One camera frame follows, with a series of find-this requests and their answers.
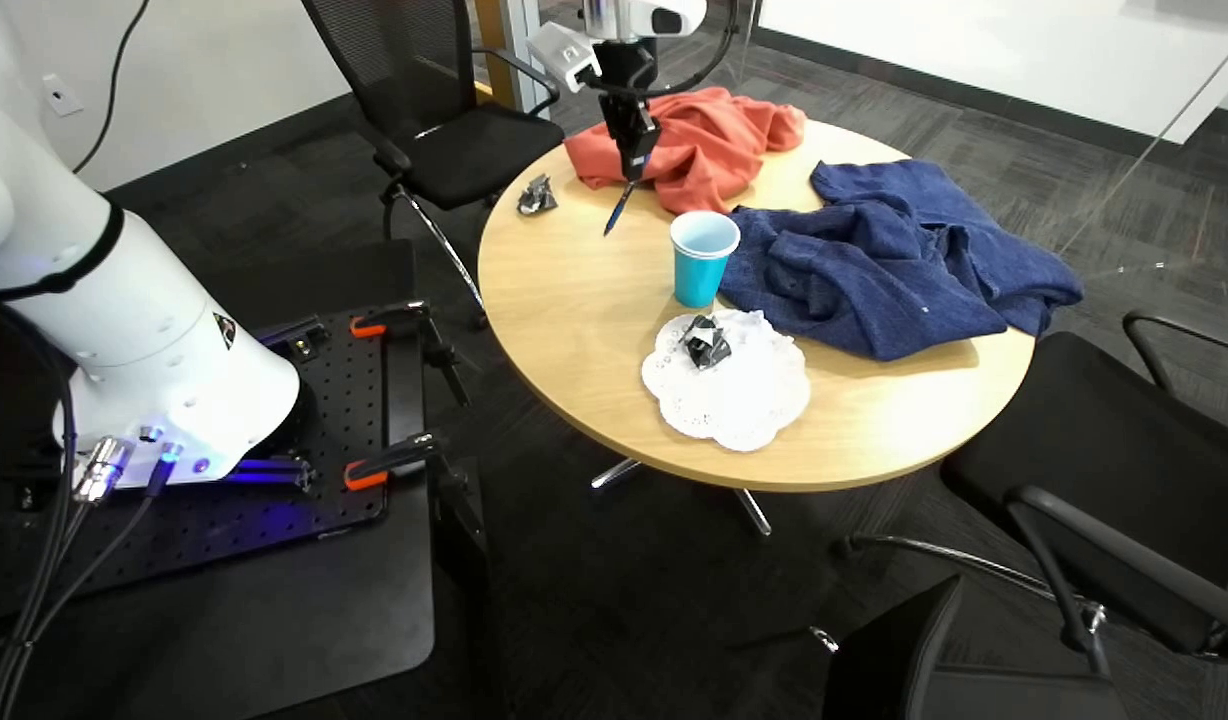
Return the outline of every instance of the black chair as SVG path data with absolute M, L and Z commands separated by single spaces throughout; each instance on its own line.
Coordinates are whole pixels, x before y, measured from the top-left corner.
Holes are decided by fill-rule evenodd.
M 826 720 L 1117 720 L 1117 689 L 1090 675 L 942 670 L 961 612 L 961 575 L 853 634 L 828 670 Z
M 387 171 L 383 232 L 398 197 L 403 197 L 480 300 L 457 244 L 419 200 L 436 207 L 492 206 L 504 186 L 563 142 L 557 123 L 542 119 L 560 99 L 560 90 L 532 66 L 492 52 L 532 77 L 544 99 L 532 114 L 476 106 L 476 50 L 463 0 L 304 0 L 304 14 L 345 72 L 370 119 L 378 165 Z
M 1228 423 L 1176 399 L 1143 325 L 1228 352 L 1179 320 L 1127 314 L 1143 380 L 1058 331 L 1001 420 L 945 462 L 945 483 L 1027 546 L 1046 581 L 908 536 L 847 546 L 916 550 L 1047 594 L 1076 644 L 1096 639 L 1090 609 L 1103 606 L 1176 651 L 1228 659 Z

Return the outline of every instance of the wall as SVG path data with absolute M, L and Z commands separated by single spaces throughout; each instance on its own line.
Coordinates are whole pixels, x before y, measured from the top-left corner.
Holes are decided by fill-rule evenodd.
M 760 29 L 1168 142 L 1228 99 L 1228 0 L 766 0 Z
M 110 66 L 135 0 L 6 0 L 33 80 L 55 72 L 86 114 L 45 107 L 66 159 L 93 144 Z M 93 188 L 117 188 L 345 94 L 296 0 L 154 0 L 121 77 L 121 114 Z

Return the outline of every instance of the plastic cup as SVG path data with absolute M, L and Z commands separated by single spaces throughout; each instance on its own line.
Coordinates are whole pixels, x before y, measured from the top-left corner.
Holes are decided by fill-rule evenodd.
M 684 213 L 667 226 L 667 242 L 677 244 L 677 300 L 708 307 L 720 298 L 740 227 L 720 213 Z

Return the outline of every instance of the round table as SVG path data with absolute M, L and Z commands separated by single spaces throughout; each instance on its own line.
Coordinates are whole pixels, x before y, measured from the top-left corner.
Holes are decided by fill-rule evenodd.
M 819 207 L 808 171 L 902 159 L 867 135 L 808 123 L 806 144 L 766 157 L 758 186 L 732 206 Z M 528 179 L 548 178 L 560 207 L 516 217 Z M 720 489 L 833 492 L 938 463 L 975 435 L 1019 389 L 1034 336 L 1001 331 L 942 346 L 893 364 L 798 340 L 813 404 L 760 451 L 727 451 L 672 433 L 640 364 L 651 336 L 684 307 L 672 300 L 667 213 L 635 192 L 606 236 L 620 188 L 583 188 L 563 150 L 542 157 L 492 207 L 480 244 L 487 325 L 519 375 L 581 433 L 620 456 Z

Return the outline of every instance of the orange cloth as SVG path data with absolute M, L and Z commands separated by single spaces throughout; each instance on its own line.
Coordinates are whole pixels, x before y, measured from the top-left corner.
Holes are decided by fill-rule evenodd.
M 806 114 L 701 90 L 650 99 L 659 142 L 650 157 L 644 186 L 658 188 L 667 213 L 717 207 L 760 178 L 766 154 L 786 154 L 806 142 Z M 563 142 L 583 186 L 623 186 L 620 157 L 606 123 Z

